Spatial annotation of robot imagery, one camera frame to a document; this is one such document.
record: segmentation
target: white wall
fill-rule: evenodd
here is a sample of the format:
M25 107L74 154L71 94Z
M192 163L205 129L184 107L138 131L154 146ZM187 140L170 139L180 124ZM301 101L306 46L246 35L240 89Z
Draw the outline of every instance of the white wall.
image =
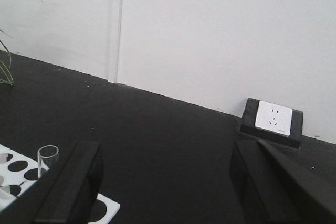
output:
M111 0L43 1L0 0L0 27L13 37L0 39L9 50L107 79Z
M118 82L241 116L304 112L336 143L336 0L123 0Z

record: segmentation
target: clear glass cylinder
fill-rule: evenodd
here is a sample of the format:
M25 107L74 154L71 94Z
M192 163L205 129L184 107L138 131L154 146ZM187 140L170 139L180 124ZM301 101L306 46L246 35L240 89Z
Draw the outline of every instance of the clear glass cylinder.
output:
M38 178L48 171L58 161L58 147L46 145L37 151Z

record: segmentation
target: wall socket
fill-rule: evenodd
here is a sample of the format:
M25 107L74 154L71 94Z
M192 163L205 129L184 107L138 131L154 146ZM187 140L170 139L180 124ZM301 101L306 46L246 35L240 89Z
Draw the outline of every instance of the wall socket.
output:
M290 135L293 109L260 101L255 127L284 136Z
M239 131L243 134L293 148L300 147L302 111L248 98L241 120Z

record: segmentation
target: black circle hole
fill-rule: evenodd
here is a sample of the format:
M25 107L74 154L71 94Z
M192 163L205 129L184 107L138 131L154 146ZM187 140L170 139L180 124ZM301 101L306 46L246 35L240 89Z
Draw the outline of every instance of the black circle hole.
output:
M4 164L12 159L11 153L0 153L0 164Z
M30 180L30 181L37 180L38 179L38 169L37 168L30 169L26 171L24 176L26 180Z
M15 161L15 162L11 163L8 166L8 170L10 170L11 172L19 172L21 170L26 169L27 166L28 166L27 161L19 160L19 161Z
M102 219L106 214L106 205L101 200L96 199L91 210L90 222L96 222Z
M1 190L10 193L13 196L18 196L21 192L21 187L18 185L9 185L2 187Z

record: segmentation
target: black block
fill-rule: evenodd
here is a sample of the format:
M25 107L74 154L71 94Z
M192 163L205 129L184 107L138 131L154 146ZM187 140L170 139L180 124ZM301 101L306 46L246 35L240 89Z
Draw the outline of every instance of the black block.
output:
M284 136L255 127L259 102L259 100L248 98L240 125L240 132L293 148L299 148L302 136L303 112L293 110L290 134L289 136Z

